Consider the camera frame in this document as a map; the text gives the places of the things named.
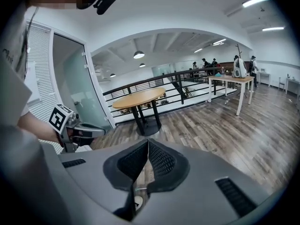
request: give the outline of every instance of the black metal railing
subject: black metal railing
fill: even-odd
[[[103,95],[106,99],[106,102],[110,102],[111,104],[113,104],[113,102],[116,101],[118,98],[121,98],[127,94],[134,93],[137,91],[142,91],[149,88],[155,88],[155,87],[171,84],[172,87],[170,87],[170,89],[167,89],[166,93],[170,91],[175,92],[175,90],[178,93],[169,96],[167,96],[165,93],[163,97],[156,99],[157,107],[164,106],[171,103],[177,103],[177,102],[181,102],[181,104],[184,104],[184,101],[187,99],[209,94],[209,92],[205,92],[198,95],[195,93],[196,91],[209,88],[208,86],[200,87],[197,89],[192,89],[190,87],[197,86],[199,84],[208,83],[208,77],[210,75],[215,75],[219,70],[221,70],[220,67],[211,67],[211,68],[201,68],[201,69],[181,71],[181,72],[175,71],[174,73],[171,74],[161,75],[150,79],[142,80],[139,82],[134,82],[119,88],[115,88],[113,90],[104,92]],[[182,83],[184,82],[191,82],[191,84],[182,85]],[[225,89],[225,87],[217,89],[217,86],[220,85],[222,82],[218,82],[218,81],[212,81],[212,82],[213,82],[214,95],[216,94],[217,91]],[[175,101],[168,101],[170,98],[175,98],[175,97],[177,97]],[[152,104],[146,103],[141,105],[141,107],[143,111],[148,110],[152,108]],[[111,113],[113,113],[113,117],[119,117],[131,113],[131,110],[118,109],[118,110],[112,110]]]

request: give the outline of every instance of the vent slot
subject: vent slot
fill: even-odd
[[[215,183],[240,217],[256,208],[256,205],[229,178],[219,179]]]
[[[72,161],[63,162],[62,165],[65,168],[68,168],[68,167],[77,166],[77,165],[80,165],[80,164],[83,164],[83,163],[86,163],[86,161],[83,160],[82,158],[80,158],[80,159],[76,159],[76,160],[72,160]]]

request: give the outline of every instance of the doorway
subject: doorway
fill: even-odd
[[[110,130],[91,81],[84,45],[54,34],[53,66],[63,104],[78,113],[80,121]]]

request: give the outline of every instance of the black table leg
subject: black table leg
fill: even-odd
[[[143,122],[143,123],[146,123],[147,121],[146,121],[145,118],[144,118],[144,114],[143,114],[143,112],[142,112],[141,106],[137,106],[137,108],[139,109],[139,112],[140,112],[140,116],[141,116],[142,122]]]
[[[143,128],[143,126],[142,126],[142,124],[140,122],[139,114],[137,113],[136,107],[132,107],[131,110],[132,110],[133,116],[135,117],[136,124],[137,124],[137,126],[138,126],[138,128],[139,128],[139,130],[141,132],[141,135],[144,135],[145,131],[144,131],[144,128]]]
[[[157,110],[157,108],[156,108],[155,100],[152,100],[151,103],[152,103],[152,107],[153,107],[153,111],[154,111],[156,123],[157,123],[157,125],[160,127],[160,126],[161,126],[161,123],[160,123],[160,120],[159,120],[159,115],[158,115],[158,110]]]

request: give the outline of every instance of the backpack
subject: backpack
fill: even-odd
[[[248,72],[251,73],[254,71],[253,61],[250,61]]]

